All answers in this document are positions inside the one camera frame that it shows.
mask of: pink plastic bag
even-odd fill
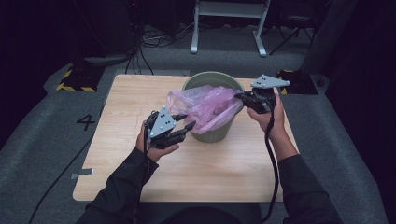
[[[196,121],[193,133],[220,128],[238,112],[242,101],[233,97],[238,90],[205,85],[184,91],[170,91],[167,107],[172,114],[187,114],[185,124]]]

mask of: black jacket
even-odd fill
[[[149,180],[157,168],[157,163],[149,161],[149,166],[146,169],[143,153],[135,148],[108,178],[106,187],[86,206],[85,213],[77,221],[77,224],[136,223],[135,216],[143,183]],[[284,223],[342,223],[330,202],[329,195],[300,155],[280,161],[278,169],[284,204],[289,214],[289,217],[284,219]],[[233,219],[232,215],[223,214],[220,211],[216,213],[216,211],[207,210],[207,212],[211,219],[216,214],[219,215],[219,220]],[[186,214],[192,217],[194,214],[200,214],[202,217],[203,213],[205,213],[205,209]]]

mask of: wooden tabletop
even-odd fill
[[[166,105],[171,90],[181,90],[189,77],[118,75],[92,139],[73,197],[92,201],[107,178],[134,148],[143,120]],[[238,78],[249,90],[254,79]],[[180,121],[174,131],[182,128]],[[289,122],[286,129],[296,146]],[[243,109],[220,142],[197,141],[190,133],[180,149],[159,160],[160,167],[143,188],[142,202],[269,202],[274,172],[264,133]],[[279,186],[277,201],[282,201]]]

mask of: number 4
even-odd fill
[[[90,126],[90,124],[92,124],[92,123],[95,123],[95,121],[91,121],[91,119],[92,119],[92,115],[89,114],[89,115],[85,116],[84,118],[79,119],[77,121],[77,123],[85,123],[84,131],[87,131],[88,130],[88,126]]]

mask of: plastic bucket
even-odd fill
[[[223,86],[226,88],[232,88],[232,89],[238,89],[244,91],[244,87],[235,78],[224,73],[213,72],[213,71],[198,73],[190,77],[184,83],[183,90],[192,89],[204,85],[210,85],[212,87]],[[241,107],[238,109],[236,114],[238,114],[243,107],[244,106],[241,105]],[[224,124],[222,127],[216,130],[208,131],[202,134],[191,133],[191,135],[200,142],[204,142],[204,143],[219,142],[222,139],[224,139],[225,136],[227,136],[227,133],[230,130],[231,125],[233,124],[234,118],[235,116],[233,116],[233,118],[230,121],[228,121],[228,123]]]

